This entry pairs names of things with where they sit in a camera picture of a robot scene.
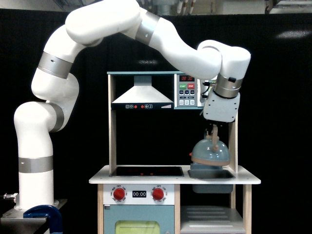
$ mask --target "white countertop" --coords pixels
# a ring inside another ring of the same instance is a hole
[[[180,166],[184,176],[119,176],[109,177],[109,166],[104,166],[91,179],[90,184],[260,184],[261,180],[251,174],[242,166],[238,166],[238,173],[231,168],[226,168],[235,178],[230,179],[194,179],[190,178],[188,170],[190,166]]]

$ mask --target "oven knob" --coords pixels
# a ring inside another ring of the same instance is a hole
[[[114,198],[116,200],[122,200],[125,197],[125,191],[121,188],[118,188],[114,191]]]
[[[162,200],[164,198],[164,192],[162,189],[157,188],[157,189],[154,189],[152,196],[155,200]]]

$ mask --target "white shelf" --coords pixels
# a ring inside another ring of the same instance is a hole
[[[109,166],[104,166],[90,180],[90,184],[260,184],[261,180],[251,174],[242,166],[238,166],[235,173],[231,168],[227,168],[235,178],[230,179],[193,179],[190,178],[188,170],[190,166],[181,166],[184,176],[156,177],[156,176],[121,176],[109,177]]]
[[[220,206],[181,206],[181,234],[245,234],[236,209]]]

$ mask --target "green button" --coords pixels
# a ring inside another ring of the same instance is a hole
[[[180,84],[180,89],[186,89],[186,84]]]

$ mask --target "ceiling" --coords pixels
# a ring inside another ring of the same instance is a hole
[[[100,0],[0,0],[0,8],[66,11]],[[185,4],[178,13],[178,3]],[[141,7],[157,15],[228,15],[265,13],[309,13],[312,0],[137,0]]]

